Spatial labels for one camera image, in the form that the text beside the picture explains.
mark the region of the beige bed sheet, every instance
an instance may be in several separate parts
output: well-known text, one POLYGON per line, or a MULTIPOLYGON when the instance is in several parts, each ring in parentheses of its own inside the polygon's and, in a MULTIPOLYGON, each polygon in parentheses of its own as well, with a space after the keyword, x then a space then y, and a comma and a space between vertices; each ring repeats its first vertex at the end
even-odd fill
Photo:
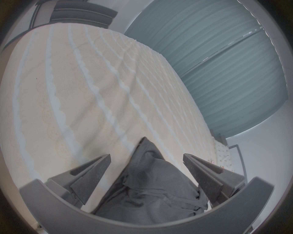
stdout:
POLYGON ((91 211, 146 136, 195 184, 184 153, 216 160, 213 138, 166 61, 120 33, 57 23, 27 33, 0 87, 0 144, 18 188, 111 154, 91 211))

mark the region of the bed sheet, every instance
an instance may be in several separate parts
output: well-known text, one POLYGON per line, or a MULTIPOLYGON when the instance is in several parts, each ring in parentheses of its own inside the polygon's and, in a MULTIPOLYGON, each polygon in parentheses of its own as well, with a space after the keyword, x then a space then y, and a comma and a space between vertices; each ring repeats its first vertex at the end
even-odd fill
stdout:
POLYGON ((108 29, 57 23, 27 33, 7 64, 0 108, 1 150, 18 188, 111 154, 85 211, 144 136, 195 184, 183 154, 216 161, 210 131, 166 59, 108 29))

